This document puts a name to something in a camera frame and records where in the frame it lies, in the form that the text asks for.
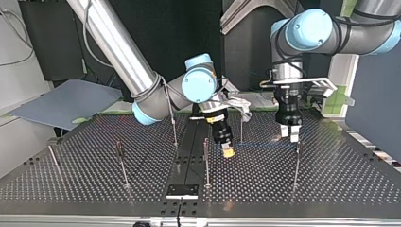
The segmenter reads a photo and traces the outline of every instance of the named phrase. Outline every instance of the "silver cylinder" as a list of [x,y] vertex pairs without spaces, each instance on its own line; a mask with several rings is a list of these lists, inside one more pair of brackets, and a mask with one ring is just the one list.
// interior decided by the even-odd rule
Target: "silver cylinder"
[[355,9],[379,16],[396,16],[401,12],[400,0],[358,0]]
[[200,103],[199,106],[204,113],[210,113],[223,109],[220,108],[223,105],[221,104],[223,100],[224,98],[222,96],[222,93],[217,93],[212,98],[210,98],[209,101]]
[[[293,62],[293,65],[302,69],[301,62]],[[299,79],[303,76],[302,72],[288,63],[281,63],[274,65],[273,70],[273,80],[286,80],[286,79]]]
[[[67,0],[83,22],[88,0]],[[110,61],[118,75],[134,95],[153,85],[155,75],[116,15],[108,0],[92,0],[87,29]]]

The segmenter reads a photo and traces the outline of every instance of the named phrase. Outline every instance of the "cable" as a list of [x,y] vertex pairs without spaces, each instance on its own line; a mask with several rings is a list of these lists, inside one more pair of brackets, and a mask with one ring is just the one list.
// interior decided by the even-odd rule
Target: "cable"
[[1,66],[7,66],[7,65],[21,63],[23,61],[26,61],[26,60],[30,59],[30,57],[32,57],[32,55],[33,55],[33,49],[30,51],[29,55],[27,57],[25,57],[24,59],[21,59],[21,60],[18,60],[18,61],[14,61],[14,62],[9,62],[9,63],[2,63],[2,64],[0,64],[0,67]]
[[[25,33],[26,37],[28,37],[27,31],[26,31],[26,25],[25,25],[24,21],[23,21],[16,13],[14,13],[13,11],[10,11],[10,10],[8,10],[8,9],[1,9],[1,10],[3,11],[3,13],[9,13],[10,15],[14,16],[15,18],[17,18],[17,20],[18,20],[18,21],[20,22],[20,24],[23,26],[23,30],[24,30],[24,33]],[[6,24],[9,26],[9,28],[11,28],[11,30],[15,33],[15,35],[17,35],[18,38],[19,38],[27,47],[29,47],[29,48],[32,49],[32,48],[33,48],[32,45],[31,45],[28,41],[26,41],[26,40],[20,35],[20,33],[18,33],[17,29],[16,29],[15,26],[11,23],[11,21],[9,20],[9,18],[7,18],[7,15],[6,15],[6,14],[4,14],[3,19],[4,19],[4,21],[6,22]]]
[[297,3],[295,3],[294,16],[298,13],[298,9],[300,6],[300,1],[299,0],[296,0],[296,1],[297,1]]
[[92,75],[96,78],[96,83],[100,83],[100,84],[102,84],[102,85],[107,86],[107,83],[103,82],[103,81],[100,79],[100,77],[97,75],[97,73],[95,73],[95,71],[94,71],[89,65],[86,65],[86,68],[87,68],[87,70],[88,70],[89,72],[91,72]]
[[114,76],[112,81],[110,81],[110,83],[107,86],[111,87],[116,78],[117,78],[117,76]]
[[16,18],[18,19],[18,21],[21,23],[21,25],[22,25],[23,28],[24,28],[24,32],[26,33],[26,37],[28,37],[28,36],[27,36],[27,31],[26,31],[26,25],[25,25],[24,21],[23,21],[17,14],[15,14],[14,12],[12,12],[12,11],[10,11],[10,10],[8,10],[8,9],[1,9],[1,8],[0,8],[0,11],[3,12],[3,13],[0,14],[0,15],[3,16],[3,19],[5,20],[6,24],[9,26],[9,28],[16,34],[16,36],[17,36],[24,44],[26,44],[26,46],[28,46],[28,47],[30,48],[29,55],[26,56],[25,58],[23,58],[23,59],[21,59],[21,60],[18,60],[18,61],[13,61],[13,62],[8,62],[8,63],[2,63],[2,64],[0,64],[0,67],[1,67],[1,66],[8,66],[8,65],[13,65],[13,64],[21,63],[21,62],[23,62],[23,61],[26,61],[26,60],[30,59],[30,57],[32,57],[32,55],[33,55],[33,53],[34,53],[33,48],[32,48],[32,45],[31,45],[28,41],[24,40],[23,37],[18,33],[17,29],[16,29],[16,28],[14,27],[14,25],[9,21],[9,18],[7,18],[6,13],[11,14],[11,15],[13,15],[14,17],[16,17]]
[[349,22],[349,21],[342,21],[338,18],[335,18],[336,21],[338,21],[341,24],[345,24],[348,26],[386,26],[389,25],[391,23],[394,23],[397,20],[401,19],[401,14],[394,16],[393,19],[388,20],[388,21],[384,21],[384,22],[377,22],[377,23],[371,23],[371,24],[364,24],[364,23],[355,23],[355,22]]
[[110,65],[110,64],[108,64],[108,63],[106,63],[106,62],[100,60],[100,59],[94,54],[94,52],[92,52],[91,47],[90,47],[89,44],[88,44],[88,39],[87,39],[87,37],[86,37],[86,26],[87,26],[87,24],[88,24],[88,14],[89,14],[88,12],[89,12],[89,7],[91,6],[91,4],[92,4],[92,0],[89,0],[89,1],[88,1],[88,6],[85,8],[85,12],[84,12],[83,27],[82,27],[83,41],[85,42],[85,46],[86,46],[86,49],[88,50],[89,54],[91,54],[91,56],[92,56],[97,62],[99,62],[99,63],[101,63],[101,64],[103,64],[103,65],[105,65],[105,66],[108,66],[108,67],[113,68],[112,65]]
[[325,55],[325,56],[333,57],[333,56],[335,56],[336,54],[338,54],[338,53],[341,52],[341,50],[345,47],[346,42],[344,42],[344,44],[342,43],[342,29],[341,29],[340,23],[337,21],[337,19],[336,19],[335,17],[333,17],[333,16],[331,16],[331,15],[330,15],[330,17],[331,17],[331,20],[334,22],[334,24],[335,24],[336,27],[337,27],[337,31],[338,31],[338,40],[337,40],[337,46],[336,46],[336,49],[334,50],[334,52],[331,53],[331,54],[324,54],[324,55]]
[[109,77],[107,78],[106,84],[110,83],[110,79],[114,80],[114,78],[116,77],[115,75],[115,71],[113,70],[113,72],[109,75]]
[[278,31],[277,31],[277,35],[276,35],[276,37],[275,37],[275,39],[274,39],[276,51],[277,51],[277,54],[278,54],[278,55],[280,56],[280,58],[281,58],[280,63],[288,63],[291,67],[293,67],[293,68],[297,69],[298,71],[300,71],[304,76],[307,76],[307,73],[306,73],[306,71],[305,71],[304,69],[302,69],[302,68],[300,68],[300,67],[298,67],[298,66],[296,66],[295,64],[292,63],[292,60],[293,60],[293,59],[295,59],[295,58],[301,58],[301,55],[296,55],[296,56],[292,56],[292,57],[286,58],[286,57],[284,56],[285,53],[284,53],[283,49],[281,48],[281,46],[280,46],[280,44],[279,44],[279,37],[280,37],[280,34],[281,34],[281,32],[283,31],[283,28],[286,27],[286,25],[288,25],[288,23],[289,23],[290,21],[291,21],[291,20],[287,20],[287,21],[280,27],[280,29],[278,29]]
[[224,83],[224,85],[222,85],[221,88],[218,89],[218,91],[214,92],[214,93],[212,94],[212,96],[214,96],[215,94],[220,93],[222,90],[224,90],[224,88],[226,88],[226,86],[227,86],[229,80],[228,80],[228,78],[225,78],[225,79],[226,79],[226,82]]

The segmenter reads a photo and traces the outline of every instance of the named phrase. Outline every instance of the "metal bracket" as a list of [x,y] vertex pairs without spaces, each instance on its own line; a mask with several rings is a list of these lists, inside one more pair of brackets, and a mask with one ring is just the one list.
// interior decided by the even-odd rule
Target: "metal bracket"
[[172,184],[167,190],[168,200],[197,200],[199,186],[197,184]]
[[237,89],[228,78],[224,77],[224,75],[221,76],[221,79],[221,83],[224,85],[225,89],[227,89],[229,93],[237,94],[240,92],[239,89]]
[[[259,7],[273,7],[285,17],[294,15],[297,0],[235,0],[220,19],[221,33],[226,35],[251,11]],[[298,11],[304,11],[299,5]]]
[[354,106],[355,105],[355,100],[349,96],[345,97],[345,104],[348,106]]
[[337,90],[336,85],[334,85],[328,78],[312,78],[312,79],[284,79],[277,80],[273,84],[290,84],[290,83],[302,83],[302,82],[312,82],[315,86],[320,88],[325,88],[323,96],[330,97],[334,91]]

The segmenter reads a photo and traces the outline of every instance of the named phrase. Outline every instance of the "yellow object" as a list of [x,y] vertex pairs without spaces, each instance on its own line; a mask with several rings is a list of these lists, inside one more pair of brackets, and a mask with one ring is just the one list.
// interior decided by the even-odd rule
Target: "yellow object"
[[206,121],[209,124],[213,124],[216,120],[215,120],[215,117],[209,117],[209,118],[206,118]]
[[226,148],[223,150],[223,156],[224,158],[231,158],[235,155],[234,149],[233,148]]

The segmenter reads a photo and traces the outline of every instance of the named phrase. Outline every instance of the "thin metal pin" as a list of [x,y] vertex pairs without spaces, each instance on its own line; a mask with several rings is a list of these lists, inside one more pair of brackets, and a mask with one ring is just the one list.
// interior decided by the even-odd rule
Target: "thin metal pin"
[[292,188],[292,192],[295,194],[295,190],[298,187],[298,173],[299,173],[299,167],[300,167],[300,159],[301,159],[301,149],[302,145],[301,142],[297,143],[297,148],[296,148],[296,153],[297,153],[297,165],[295,166],[295,176],[294,176],[294,185]]
[[127,170],[124,166],[124,150],[123,150],[123,144],[122,144],[121,140],[117,140],[115,148],[116,148],[116,153],[117,153],[117,160],[121,165],[121,170],[124,175],[124,181],[125,181],[124,187],[131,188],[130,183],[128,182]]
[[242,118],[241,118],[241,144],[242,144],[242,142],[244,142],[244,141],[243,141],[243,132],[244,132],[244,130],[243,130],[243,124],[244,124],[244,121],[242,121]]
[[206,163],[206,188],[211,188],[209,179],[209,140],[207,138],[204,139],[203,142],[203,160]]
[[174,116],[171,116],[171,123],[173,125],[173,131],[174,131],[174,146],[177,147],[178,146],[178,142],[177,142],[177,130],[176,130],[176,124],[175,124],[175,120],[174,120]]
[[47,147],[48,147],[49,150],[50,150],[50,154],[51,154],[51,157],[52,157],[52,159],[53,159],[53,162],[56,164],[56,166],[59,166],[59,162],[57,161],[57,158],[56,158],[56,155],[55,155],[55,153],[54,153],[53,148],[51,147],[51,145],[48,145]]

